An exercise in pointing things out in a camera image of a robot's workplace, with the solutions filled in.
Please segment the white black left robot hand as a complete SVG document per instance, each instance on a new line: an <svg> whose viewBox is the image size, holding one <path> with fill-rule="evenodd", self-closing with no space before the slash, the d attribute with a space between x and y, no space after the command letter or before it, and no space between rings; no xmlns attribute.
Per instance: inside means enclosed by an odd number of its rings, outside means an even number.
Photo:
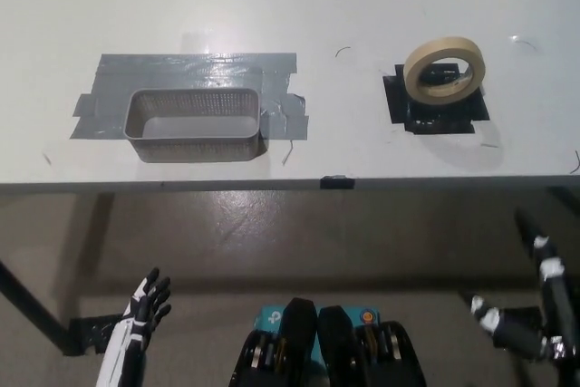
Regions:
<svg viewBox="0 0 580 387"><path fill-rule="evenodd" d="M97 387L143 384L146 352L153 333L171 311L170 278L153 268L140 282L114 326L101 362Z"/></svg>

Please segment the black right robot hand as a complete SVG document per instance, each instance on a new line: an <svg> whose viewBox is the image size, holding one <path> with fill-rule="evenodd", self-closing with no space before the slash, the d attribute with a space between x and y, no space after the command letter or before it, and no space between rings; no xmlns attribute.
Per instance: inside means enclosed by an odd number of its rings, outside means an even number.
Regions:
<svg viewBox="0 0 580 387"><path fill-rule="evenodd" d="M465 292L461 297L494 345L532 361L575 363L579 360L579 319L565 263L556 244L526 211L518 209L515 221L522 245L536 268L544 326L534 329L480 295Z"/></svg>

